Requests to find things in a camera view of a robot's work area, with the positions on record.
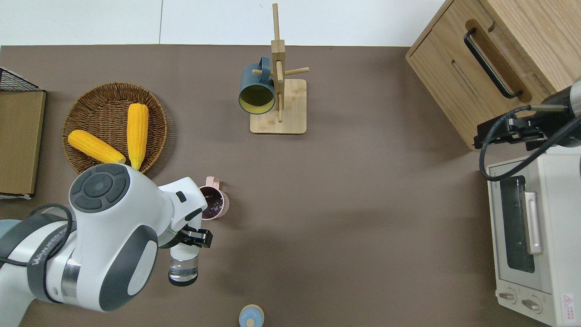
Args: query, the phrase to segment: corn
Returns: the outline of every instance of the corn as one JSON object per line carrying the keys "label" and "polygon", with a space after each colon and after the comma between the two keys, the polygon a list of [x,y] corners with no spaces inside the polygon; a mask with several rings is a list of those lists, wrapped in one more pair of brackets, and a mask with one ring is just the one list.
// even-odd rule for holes
{"label": "corn", "polygon": [[139,170],[145,158],[149,112],[146,105],[131,104],[127,111],[127,152],[131,166]]}
{"label": "corn", "polygon": [[89,132],[75,129],[68,137],[69,144],[101,162],[125,163],[125,156]]}

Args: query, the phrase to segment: oven window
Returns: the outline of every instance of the oven window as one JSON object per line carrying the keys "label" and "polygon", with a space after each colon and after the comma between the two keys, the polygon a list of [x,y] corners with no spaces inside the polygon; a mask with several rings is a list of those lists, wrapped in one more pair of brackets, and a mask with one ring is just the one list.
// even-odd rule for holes
{"label": "oven window", "polygon": [[525,215],[521,202],[521,193],[524,191],[524,176],[514,176],[500,181],[508,266],[532,273],[535,272],[535,261],[533,255],[526,250]]}

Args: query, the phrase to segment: dark blue mug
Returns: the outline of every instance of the dark blue mug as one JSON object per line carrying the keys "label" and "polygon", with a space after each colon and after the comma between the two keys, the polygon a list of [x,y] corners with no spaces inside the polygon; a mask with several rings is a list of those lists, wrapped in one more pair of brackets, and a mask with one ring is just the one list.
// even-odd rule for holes
{"label": "dark blue mug", "polygon": [[238,103],[246,112],[261,115],[274,107],[274,81],[270,77],[270,58],[263,56],[242,72]]}

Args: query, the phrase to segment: woven tray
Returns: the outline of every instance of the woven tray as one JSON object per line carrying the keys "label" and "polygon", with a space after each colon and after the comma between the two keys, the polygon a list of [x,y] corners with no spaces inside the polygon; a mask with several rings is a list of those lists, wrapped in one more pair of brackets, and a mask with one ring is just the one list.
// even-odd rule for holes
{"label": "woven tray", "polygon": [[64,154],[77,173],[101,162],[70,146],[67,137],[75,129],[85,130],[121,152],[129,165],[127,154],[127,109],[133,103],[149,108],[149,123],[145,159],[140,172],[146,172],[162,153],[167,137],[166,114],[157,98],[141,86],[129,83],[110,83],[85,93],[64,119],[62,142]]}

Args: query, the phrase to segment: mug rack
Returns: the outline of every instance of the mug rack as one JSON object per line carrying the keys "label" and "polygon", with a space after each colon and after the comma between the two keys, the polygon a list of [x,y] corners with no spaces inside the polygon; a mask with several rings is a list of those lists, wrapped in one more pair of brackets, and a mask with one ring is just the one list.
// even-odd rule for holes
{"label": "mug rack", "polygon": [[271,41],[272,79],[275,108],[262,115],[250,115],[250,131],[255,134],[303,134],[307,131],[307,81],[286,79],[288,75],[306,73],[308,67],[285,70],[285,40],[281,40],[278,4],[272,4],[274,40]]}

